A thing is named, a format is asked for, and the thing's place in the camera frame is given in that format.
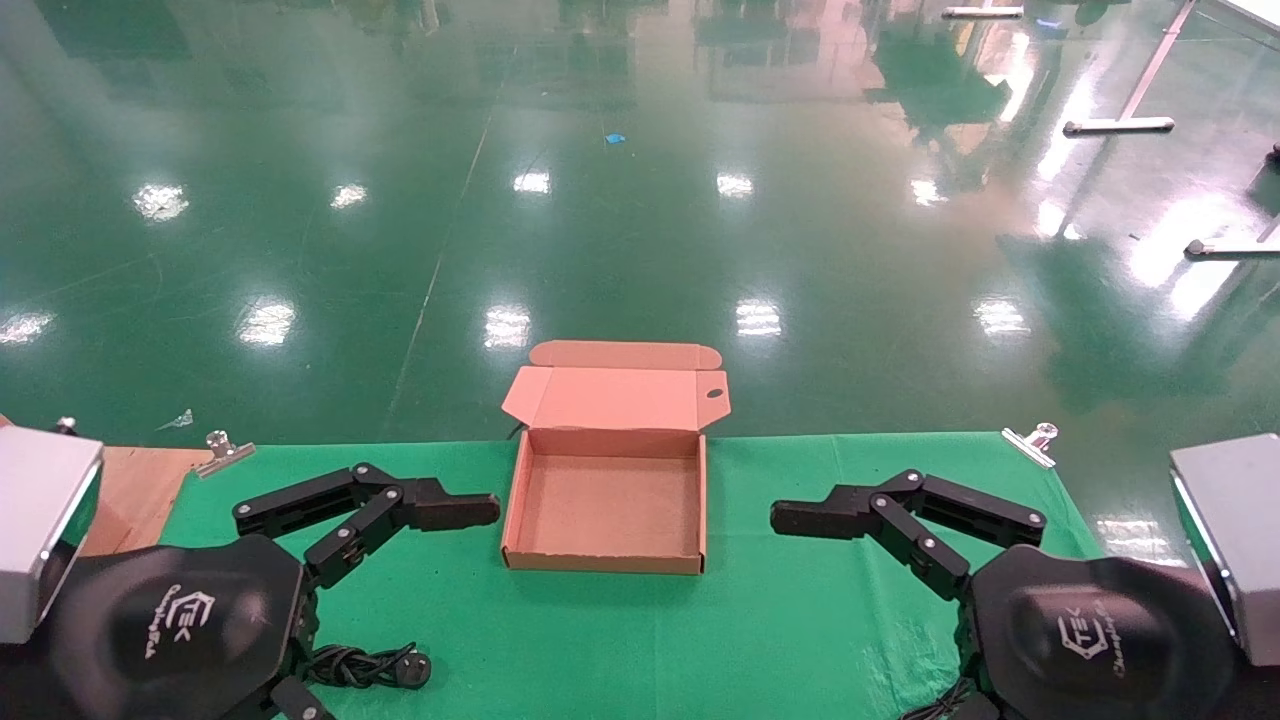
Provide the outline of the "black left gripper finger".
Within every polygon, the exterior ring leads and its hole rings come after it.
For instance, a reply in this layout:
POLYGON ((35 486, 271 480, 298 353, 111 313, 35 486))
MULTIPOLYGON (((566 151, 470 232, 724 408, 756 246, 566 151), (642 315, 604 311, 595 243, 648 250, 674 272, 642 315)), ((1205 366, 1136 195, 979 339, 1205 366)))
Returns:
POLYGON ((397 478, 367 462, 248 498, 233 510, 241 537, 279 538, 338 520, 303 553, 308 587, 324 589, 404 528, 462 530, 492 525, 499 516, 494 495, 452 495, 434 477, 397 478))
POLYGON ((270 691, 270 701, 285 719, 332 720, 335 717, 297 676, 287 676, 278 682, 270 691))

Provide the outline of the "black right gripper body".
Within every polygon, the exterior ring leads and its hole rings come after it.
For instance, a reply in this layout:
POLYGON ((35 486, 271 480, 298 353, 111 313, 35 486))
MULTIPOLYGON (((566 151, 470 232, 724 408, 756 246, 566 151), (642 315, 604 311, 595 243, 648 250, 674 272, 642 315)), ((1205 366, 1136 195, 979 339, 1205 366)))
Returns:
POLYGON ((1210 719, 1239 650, 1185 568, 1018 546, 963 602, 963 670, 1006 719, 1210 719))

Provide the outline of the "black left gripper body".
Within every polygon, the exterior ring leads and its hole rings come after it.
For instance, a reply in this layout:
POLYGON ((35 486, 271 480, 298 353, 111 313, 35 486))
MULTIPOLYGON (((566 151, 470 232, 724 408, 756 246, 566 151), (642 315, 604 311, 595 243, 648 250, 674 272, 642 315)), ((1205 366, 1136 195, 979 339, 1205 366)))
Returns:
POLYGON ((303 680, 315 620, 303 569, 261 536, 79 561, 40 626, 41 717, 283 716, 270 691, 303 680))

